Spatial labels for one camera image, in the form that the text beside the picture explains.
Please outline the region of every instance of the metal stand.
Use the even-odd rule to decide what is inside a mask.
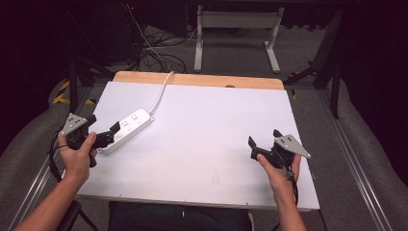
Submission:
[[[69,66],[69,111],[75,112],[78,108],[78,81],[79,78],[84,87],[92,87],[95,82],[90,69],[95,69],[107,78],[114,79],[115,74],[93,61],[76,57]]]
[[[279,30],[284,8],[277,13],[230,13],[230,12],[202,12],[202,6],[197,11],[197,44],[195,46],[194,71],[201,71],[203,55],[202,28],[272,28],[269,41],[265,41],[270,65],[273,73],[279,73],[280,68],[273,52],[273,44]]]

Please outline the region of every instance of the white surface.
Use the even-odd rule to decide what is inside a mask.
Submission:
[[[161,85],[109,83],[91,131],[103,132],[136,109],[150,108]],[[250,159],[251,136],[273,144],[273,129],[299,141],[284,90],[166,86],[155,122],[98,165],[79,195],[113,200],[275,208],[268,177]],[[299,209],[318,209],[305,158],[298,181]]]

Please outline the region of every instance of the person's left hand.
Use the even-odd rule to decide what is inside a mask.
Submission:
[[[96,134],[90,133],[78,150],[73,150],[67,146],[66,137],[58,134],[58,144],[61,146],[60,155],[65,164],[64,179],[73,180],[81,186],[89,178],[89,155],[96,156],[96,150],[91,149],[95,143]]]

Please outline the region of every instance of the metal frame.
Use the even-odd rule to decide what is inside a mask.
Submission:
[[[339,122],[338,119],[336,119],[331,114],[332,106],[329,105],[327,95],[325,94],[324,90],[317,90],[317,92],[320,99],[320,103],[323,105],[323,108],[327,112],[327,115],[329,116],[332,125],[337,132],[337,135],[341,142],[345,160],[348,163],[349,169],[353,174],[354,180],[356,181],[360,193],[366,202],[367,208],[370,211],[370,214],[372,216],[372,219],[374,220],[377,229],[393,230],[391,224],[388,222],[387,216],[385,215],[377,199],[377,196],[375,194],[374,189],[371,186],[369,178],[364,173],[363,168],[361,167],[360,162],[358,161],[357,156],[354,153],[354,150],[347,139],[342,124]]]
[[[284,8],[277,13],[230,13],[203,12],[202,6],[197,10],[197,44],[195,46],[194,71],[201,71],[203,46],[202,28],[272,28],[269,41],[265,41],[269,62],[273,73],[280,73],[279,64],[273,52],[273,45],[278,34],[279,25],[283,17]]]

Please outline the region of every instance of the power outlet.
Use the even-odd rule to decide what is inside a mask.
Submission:
[[[148,127],[153,121],[154,118],[145,110],[139,109],[135,111],[119,122],[120,130],[115,134],[115,142],[105,148],[101,148],[100,151],[104,154],[113,153],[128,140],[144,130],[144,128]]]

